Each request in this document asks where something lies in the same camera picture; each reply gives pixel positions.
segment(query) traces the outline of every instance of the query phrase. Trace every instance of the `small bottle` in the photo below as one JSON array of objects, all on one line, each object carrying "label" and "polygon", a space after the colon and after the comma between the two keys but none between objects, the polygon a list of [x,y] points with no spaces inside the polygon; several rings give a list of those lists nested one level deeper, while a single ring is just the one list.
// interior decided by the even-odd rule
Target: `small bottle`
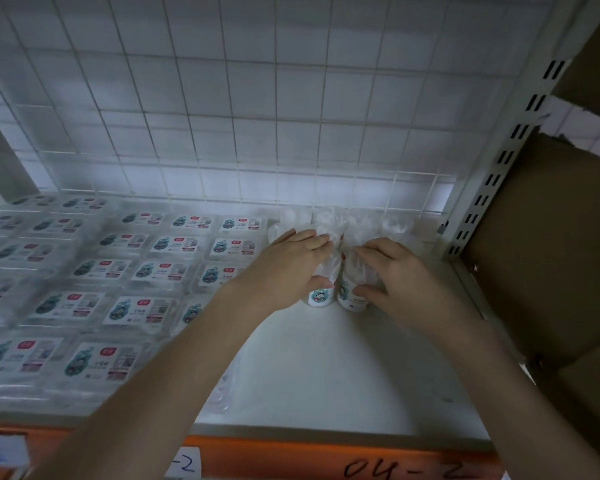
[{"label": "small bottle", "polygon": [[309,293],[309,296],[305,298],[304,302],[309,306],[321,308],[327,306],[333,301],[333,297],[336,293],[335,283],[340,273],[340,266],[342,265],[342,259],[340,258],[339,252],[334,251],[331,256],[327,258],[318,268],[315,270],[315,276],[325,276],[329,279],[332,288],[321,288],[313,290]]},{"label": "small bottle", "polygon": [[353,288],[358,285],[378,285],[380,277],[355,253],[350,253],[344,261],[342,281],[338,291],[338,301],[351,312],[362,312],[368,301],[353,293]]}]

